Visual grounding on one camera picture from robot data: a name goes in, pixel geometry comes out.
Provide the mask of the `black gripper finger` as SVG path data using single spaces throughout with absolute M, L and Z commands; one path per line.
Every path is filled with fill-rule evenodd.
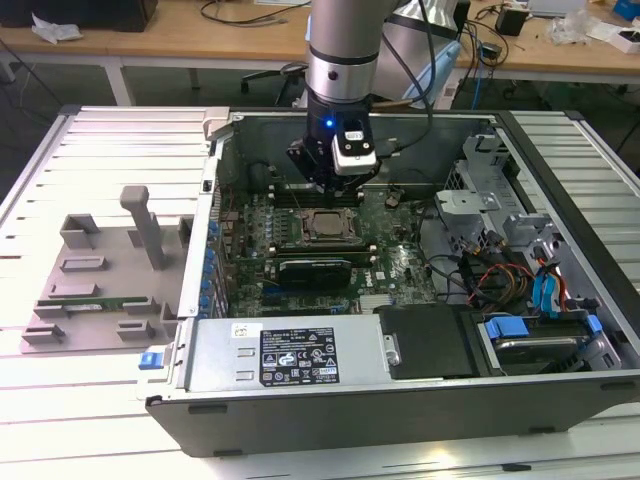
M 362 187 L 377 176 L 380 167 L 381 162 L 377 161 L 367 173 L 358 175 L 339 175 L 336 168 L 333 168 L 335 189 L 332 205 L 337 207 L 358 206 L 362 202 L 359 197 L 362 193 Z
M 332 205 L 332 157 L 321 141 L 294 141 L 287 155 L 304 178 L 322 195 L 325 206 Z

